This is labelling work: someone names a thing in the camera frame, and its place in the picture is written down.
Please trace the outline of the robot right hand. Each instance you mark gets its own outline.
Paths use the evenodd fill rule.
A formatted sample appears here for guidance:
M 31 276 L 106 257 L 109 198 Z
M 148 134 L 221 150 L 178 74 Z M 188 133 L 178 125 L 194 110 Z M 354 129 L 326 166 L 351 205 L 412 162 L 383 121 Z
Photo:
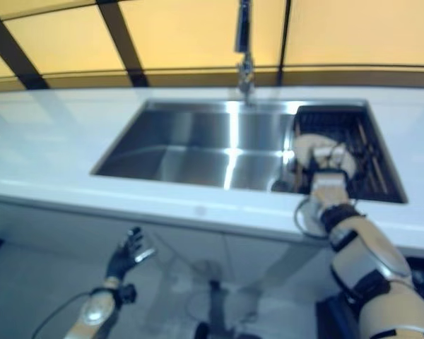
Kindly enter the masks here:
M 348 171 L 343 168 L 346 147 L 342 143 L 320 145 L 310 151 L 312 183 L 310 196 L 324 205 L 349 202 Z

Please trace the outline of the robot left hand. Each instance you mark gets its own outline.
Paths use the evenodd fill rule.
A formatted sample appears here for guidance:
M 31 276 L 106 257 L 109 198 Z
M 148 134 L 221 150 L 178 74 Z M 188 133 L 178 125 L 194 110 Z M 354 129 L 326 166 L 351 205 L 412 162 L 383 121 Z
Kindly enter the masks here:
M 105 271 L 105 278 L 123 281 L 131 269 L 154 254 L 154 248 L 145 248 L 143 245 L 143 230 L 140 227 L 131 228 L 112 253 Z

